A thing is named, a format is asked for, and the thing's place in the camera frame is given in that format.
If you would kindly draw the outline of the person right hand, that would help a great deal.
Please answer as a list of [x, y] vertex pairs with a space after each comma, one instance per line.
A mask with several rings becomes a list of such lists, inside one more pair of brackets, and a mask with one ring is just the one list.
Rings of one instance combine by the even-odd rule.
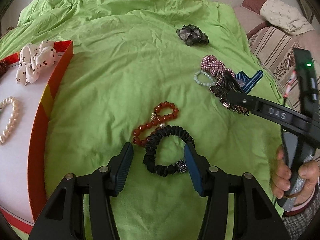
[[[279, 146], [277, 149], [276, 164], [271, 172], [271, 190], [273, 195], [278, 199], [281, 199], [284, 192], [290, 189], [289, 179], [291, 178], [291, 171], [285, 164], [283, 157], [283, 148], [282, 146]], [[302, 205], [310, 201], [316, 184], [318, 183], [319, 167], [315, 161], [310, 161], [299, 168], [298, 174], [300, 178], [305, 180], [305, 183], [303, 189], [295, 200], [295, 206]]]

